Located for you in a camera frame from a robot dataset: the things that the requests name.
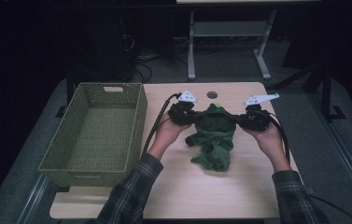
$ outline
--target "wicker basket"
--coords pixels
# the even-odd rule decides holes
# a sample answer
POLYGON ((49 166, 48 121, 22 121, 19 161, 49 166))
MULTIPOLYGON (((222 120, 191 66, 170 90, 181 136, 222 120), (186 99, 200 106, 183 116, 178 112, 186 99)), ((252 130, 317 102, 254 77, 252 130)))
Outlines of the wicker basket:
POLYGON ((142 84, 80 83, 38 170, 59 186, 114 187, 140 158, 142 84))

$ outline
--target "plaid sleeve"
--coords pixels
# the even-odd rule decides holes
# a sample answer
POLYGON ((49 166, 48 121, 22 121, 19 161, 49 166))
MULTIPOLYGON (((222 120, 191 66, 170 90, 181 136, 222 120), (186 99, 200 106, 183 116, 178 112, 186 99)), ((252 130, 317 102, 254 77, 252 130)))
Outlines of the plaid sleeve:
POLYGON ((281 223, 330 223, 327 216, 317 208, 295 171, 273 174, 281 223))
POLYGON ((129 176, 112 189, 97 223, 143 223, 143 210, 162 164, 144 154, 129 176))

